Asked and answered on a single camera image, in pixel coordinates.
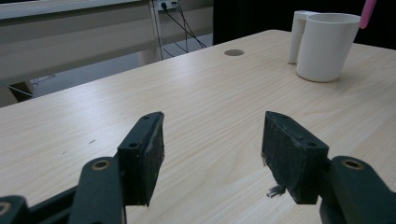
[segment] white paper cup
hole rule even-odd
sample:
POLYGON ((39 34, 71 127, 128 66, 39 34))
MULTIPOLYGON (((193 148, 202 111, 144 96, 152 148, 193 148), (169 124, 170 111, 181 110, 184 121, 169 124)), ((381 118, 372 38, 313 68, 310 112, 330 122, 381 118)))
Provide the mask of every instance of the white paper cup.
POLYGON ((307 80, 328 82, 339 78, 360 21, 360 16, 350 14, 296 11, 289 63, 298 61, 296 72, 307 80))

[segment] wooden table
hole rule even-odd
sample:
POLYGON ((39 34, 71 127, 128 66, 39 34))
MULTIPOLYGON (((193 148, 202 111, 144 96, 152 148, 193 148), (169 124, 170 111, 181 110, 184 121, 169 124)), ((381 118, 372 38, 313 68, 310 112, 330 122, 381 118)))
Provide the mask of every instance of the wooden table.
POLYGON ((29 205, 75 186, 113 156, 137 120, 165 114, 165 161, 150 208, 129 223, 319 223, 262 166, 265 111, 291 116, 329 158, 371 164, 396 190, 396 51, 354 45, 341 78, 315 83, 287 64, 290 33, 267 31, 0 109, 0 195, 29 205), (226 56, 241 49, 242 56, 226 56))

